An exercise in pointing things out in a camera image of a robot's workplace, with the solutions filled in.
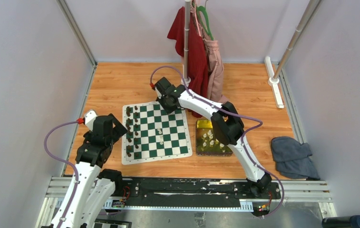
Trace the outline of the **white rack foot right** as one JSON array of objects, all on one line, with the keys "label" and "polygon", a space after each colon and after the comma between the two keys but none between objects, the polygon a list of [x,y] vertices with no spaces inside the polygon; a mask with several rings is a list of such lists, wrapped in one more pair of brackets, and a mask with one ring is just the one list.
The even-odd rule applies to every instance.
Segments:
[{"label": "white rack foot right", "polygon": [[279,78],[274,77],[275,72],[274,72],[274,68],[272,66],[271,59],[269,56],[266,56],[264,58],[264,64],[265,64],[265,68],[266,68],[267,75],[268,75],[268,85],[272,89],[272,94],[275,99],[275,105],[277,108],[283,109],[284,104],[283,104],[283,100],[282,100],[281,91],[279,89],[279,81],[280,80],[279,80]]}]

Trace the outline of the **white clothes rack pole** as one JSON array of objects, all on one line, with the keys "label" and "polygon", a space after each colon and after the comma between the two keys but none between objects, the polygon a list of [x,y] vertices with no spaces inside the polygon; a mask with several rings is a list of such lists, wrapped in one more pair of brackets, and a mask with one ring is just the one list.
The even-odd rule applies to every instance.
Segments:
[{"label": "white clothes rack pole", "polygon": [[190,13],[191,13],[191,0],[185,0],[185,19],[184,19],[184,60],[183,60],[183,84],[189,86],[191,79],[188,76],[188,39],[190,29]]}]

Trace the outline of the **yellow tray of white pieces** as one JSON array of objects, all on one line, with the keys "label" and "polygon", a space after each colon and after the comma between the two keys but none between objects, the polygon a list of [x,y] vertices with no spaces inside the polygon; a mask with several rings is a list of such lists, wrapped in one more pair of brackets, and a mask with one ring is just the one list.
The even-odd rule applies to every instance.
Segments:
[{"label": "yellow tray of white pieces", "polygon": [[195,147],[197,156],[230,157],[233,154],[226,145],[218,141],[212,123],[207,119],[196,120]]}]

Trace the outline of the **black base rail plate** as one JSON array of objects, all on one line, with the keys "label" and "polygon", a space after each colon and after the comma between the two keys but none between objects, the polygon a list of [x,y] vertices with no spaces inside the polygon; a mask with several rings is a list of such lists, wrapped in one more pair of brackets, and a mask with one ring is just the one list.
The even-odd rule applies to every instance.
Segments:
[{"label": "black base rail plate", "polygon": [[282,197],[278,183],[267,190],[254,190],[244,180],[124,178],[112,194],[113,200],[126,207],[157,208],[245,208],[248,202],[267,204]]}]

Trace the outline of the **pink hanging garment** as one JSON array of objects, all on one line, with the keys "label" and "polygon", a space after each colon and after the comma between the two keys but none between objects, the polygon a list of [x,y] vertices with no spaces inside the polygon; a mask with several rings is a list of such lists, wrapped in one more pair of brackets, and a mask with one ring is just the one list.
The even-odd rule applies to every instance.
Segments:
[{"label": "pink hanging garment", "polygon": [[207,98],[223,104],[228,99],[223,95],[224,65],[220,55],[219,43],[218,40],[211,40],[205,33],[197,19],[195,3],[194,0],[191,3],[191,18],[194,22],[197,35],[202,38],[205,47],[208,66]]}]

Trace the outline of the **green clothes hanger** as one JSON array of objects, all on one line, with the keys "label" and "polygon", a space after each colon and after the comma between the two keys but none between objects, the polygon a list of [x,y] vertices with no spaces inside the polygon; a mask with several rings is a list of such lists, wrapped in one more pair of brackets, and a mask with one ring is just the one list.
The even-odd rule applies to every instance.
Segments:
[{"label": "green clothes hanger", "polygon": [[214,37],[213,37],[211,29],[210,29],[209,16],[208,16],[208,12],[206,9],[206,3],[207,3],[207,0],[204,2],[203,6],[198,5],[198,3],[195,3],[197,19],[199,20],[200,24],[202,25],[202,28],[204,29],[204,31],[208,35],[208,37],[211,40],[214,40]]}]

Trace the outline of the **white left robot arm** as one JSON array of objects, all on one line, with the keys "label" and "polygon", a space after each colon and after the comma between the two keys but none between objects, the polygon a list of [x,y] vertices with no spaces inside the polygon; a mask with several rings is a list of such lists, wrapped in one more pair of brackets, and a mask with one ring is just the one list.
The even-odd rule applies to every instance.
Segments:
[{"label": "white left robot arm", "polygon": [[[47,145],[55,130],[71,124],[84,124],[88,128],[83,144],[78,148],[75,164],[52,154]],[[107,199],[123,192],[122,173],[104,169],[103,165],[110,157],[114,144],[126,133],[125,126],[113,114],[97,115],[94,110],[47,133],[44,139],[46,153],[74,171],[63,202],[47,225],[49,228],[92,228]]]}]

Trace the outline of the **red hanging garment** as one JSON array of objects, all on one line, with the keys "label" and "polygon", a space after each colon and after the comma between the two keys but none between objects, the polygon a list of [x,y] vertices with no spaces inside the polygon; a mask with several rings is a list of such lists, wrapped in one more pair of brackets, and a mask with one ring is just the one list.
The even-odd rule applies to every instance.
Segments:
[{"label": "red hanging garment", "polygon": [[[174,19],[174,22],[168,32],[167,38],[175,41],[175,50],[178,55],[184,57],[185,41],[185,7],[181,7]],[[208,66],[206,51],[202,38],[198,35],[196,25],[193,19],[189,22],[188,31],[188,59],[187,76],[191,79],[188,89],[194,92],[193,116],[201,117],[197,105],[205,106],[201,98],[207,96],[208,85]]]}]

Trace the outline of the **grey cloth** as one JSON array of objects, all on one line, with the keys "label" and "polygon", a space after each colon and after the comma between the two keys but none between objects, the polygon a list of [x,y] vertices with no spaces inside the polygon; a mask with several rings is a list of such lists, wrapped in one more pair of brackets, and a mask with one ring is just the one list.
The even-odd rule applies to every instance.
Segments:
[{"label": "grey cloth", "polygon": [[312,152],[308,143],[280,136],[271,140],[270,148],[275,168],[281,175],[290,179],[321,179],[311,160]]}]

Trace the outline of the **green white chess board mat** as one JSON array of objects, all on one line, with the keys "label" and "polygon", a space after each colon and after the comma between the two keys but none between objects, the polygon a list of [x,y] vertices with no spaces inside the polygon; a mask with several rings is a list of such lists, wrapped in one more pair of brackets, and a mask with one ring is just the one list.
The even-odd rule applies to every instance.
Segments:
[{"label": "green white chess board mat", "polygon": [[[122,137],[123,165],[190,157],[193,154],[186,111],[167,114],[159,102],[123,106],[123,123],[127,133]],[[160,145],[159,136],[164,144]]]}]

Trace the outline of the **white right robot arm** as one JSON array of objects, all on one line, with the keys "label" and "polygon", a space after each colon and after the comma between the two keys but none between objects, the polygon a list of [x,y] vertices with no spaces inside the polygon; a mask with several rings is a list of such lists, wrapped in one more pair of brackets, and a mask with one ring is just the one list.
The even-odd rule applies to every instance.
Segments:
[{"label": "white right robot arm", "polygon": [[150,83],[150,86],[157,93],[156,100],[168,114],[178,108],[185,108],[209,119],[219,143],[227,146],[242,165],[250,183],[251,195],[262,198],[268,193],[271,175],[261,166],[248,144],[242,116],[231,102],[213,102],[184,85],[174,86],[165,77]]}]

